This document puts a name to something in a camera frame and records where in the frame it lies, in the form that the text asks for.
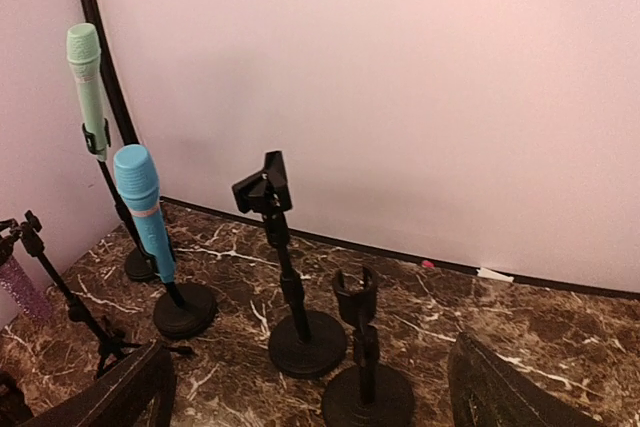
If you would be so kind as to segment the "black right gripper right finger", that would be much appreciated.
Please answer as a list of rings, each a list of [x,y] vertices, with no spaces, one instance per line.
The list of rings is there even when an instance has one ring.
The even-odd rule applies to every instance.
[[[539,388],[467,332],[449,353],[448,385],[456,426],[602,424]]]

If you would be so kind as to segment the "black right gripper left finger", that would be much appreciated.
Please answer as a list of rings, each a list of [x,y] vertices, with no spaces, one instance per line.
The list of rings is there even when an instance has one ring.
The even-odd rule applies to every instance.
[[[16,426],[133,426],[150,408],[149,426],[171,424],[176,374],[169,347],[149,342],[116,363],[92,385],[34,416],[26,405],[15,411]]]

